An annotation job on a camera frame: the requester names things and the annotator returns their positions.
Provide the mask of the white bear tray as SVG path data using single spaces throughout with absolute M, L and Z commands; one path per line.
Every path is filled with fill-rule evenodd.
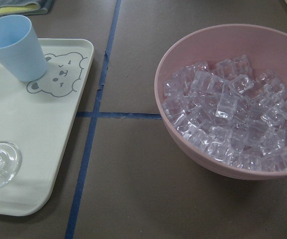
M 48 201 L 94 57 L 84 39 L 41 39 L 48 69 L 21 82 L 0 64 L 0 141 L 14 143 L 22 163 L 0 188 L 0 214 L 27 216 Z

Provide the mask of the light blue cup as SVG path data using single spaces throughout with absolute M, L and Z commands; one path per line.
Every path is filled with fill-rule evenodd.
M 47 61 L 28 17 L 0 18 L 0 63 L 22 82 L 37 80 L 46 73 Z

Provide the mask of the pink bowl with ice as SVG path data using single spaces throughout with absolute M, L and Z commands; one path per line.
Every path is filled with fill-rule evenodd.
M 162 57 L 154 79 L 154 95 L 163 123 L 177 146 L 200 166 L 217 174 L 241 180 L 270 180 L 287 177 L 287 171 L 260 172 L 238 169 L 216 161 L 175 130 L 167 119 L 162 102 L 163 82 L 180 67 L 205 60 L 210 64 L 246 54 L 257 73 L 276 70 L 287 84 L 287 34 L 250 24 L 223 24 L 195 31 L 172 45 Z

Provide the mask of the clear wine glass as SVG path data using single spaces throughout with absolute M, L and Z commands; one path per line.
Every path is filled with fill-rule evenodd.
M 14 179 L 22 163 L 22 155 L 17 145 L 0 141 L 0 188 Z

